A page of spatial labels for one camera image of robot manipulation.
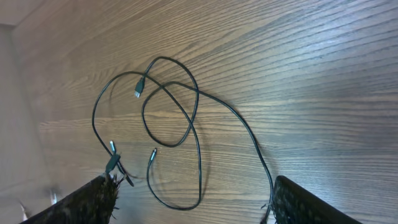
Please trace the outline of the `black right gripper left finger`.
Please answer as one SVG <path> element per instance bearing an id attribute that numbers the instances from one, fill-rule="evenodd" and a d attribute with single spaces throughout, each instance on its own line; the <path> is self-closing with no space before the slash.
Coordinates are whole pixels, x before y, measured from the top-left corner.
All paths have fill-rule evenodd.
<path id="1" fill-rule="evenodd" d="M 21 224 L 108 224 L 116 208 L 120 181 L 101 174 Z"/>

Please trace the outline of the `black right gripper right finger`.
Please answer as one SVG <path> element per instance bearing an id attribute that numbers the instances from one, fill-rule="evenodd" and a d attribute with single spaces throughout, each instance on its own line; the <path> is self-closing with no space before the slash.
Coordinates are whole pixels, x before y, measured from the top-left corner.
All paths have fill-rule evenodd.
<path id="1" fill-rule="evenodd" d="M 271 207 L 277 223 L 361 224 L 283 175 L 275 180 Z"/>

